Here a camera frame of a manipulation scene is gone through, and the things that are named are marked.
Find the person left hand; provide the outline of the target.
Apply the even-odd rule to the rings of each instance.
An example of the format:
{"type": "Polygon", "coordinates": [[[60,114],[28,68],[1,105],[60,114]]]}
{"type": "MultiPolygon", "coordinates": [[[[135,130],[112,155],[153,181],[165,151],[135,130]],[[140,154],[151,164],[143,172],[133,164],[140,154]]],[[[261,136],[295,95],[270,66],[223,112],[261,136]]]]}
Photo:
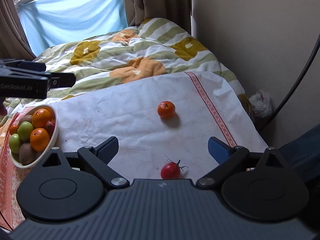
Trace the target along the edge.
{"type": "Polygon", "coordinates": [[[0,116],[6,116],[7,115],[7,109],[3,104],[0,105],[0,116]]]}

